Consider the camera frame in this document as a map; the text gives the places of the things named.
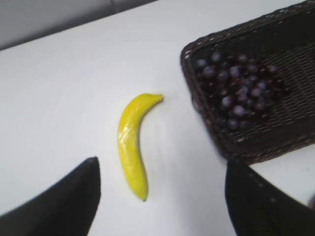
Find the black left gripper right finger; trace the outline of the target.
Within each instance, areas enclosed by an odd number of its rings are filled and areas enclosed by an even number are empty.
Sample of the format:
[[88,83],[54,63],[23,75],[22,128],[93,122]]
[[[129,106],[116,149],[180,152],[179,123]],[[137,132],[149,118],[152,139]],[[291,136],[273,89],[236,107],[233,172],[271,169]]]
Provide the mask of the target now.
[[251,167],[228,161],[225,200],[238,236],[313,236],[315,211],[296,201]]

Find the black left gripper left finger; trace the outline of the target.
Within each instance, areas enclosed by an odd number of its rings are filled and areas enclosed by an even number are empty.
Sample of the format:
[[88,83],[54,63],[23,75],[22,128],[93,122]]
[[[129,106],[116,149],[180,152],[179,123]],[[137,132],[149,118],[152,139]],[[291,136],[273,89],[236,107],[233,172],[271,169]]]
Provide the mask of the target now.
[[1,215],[2,236],[86,236],[101,197],[100,167],[90,157],[40,195]]

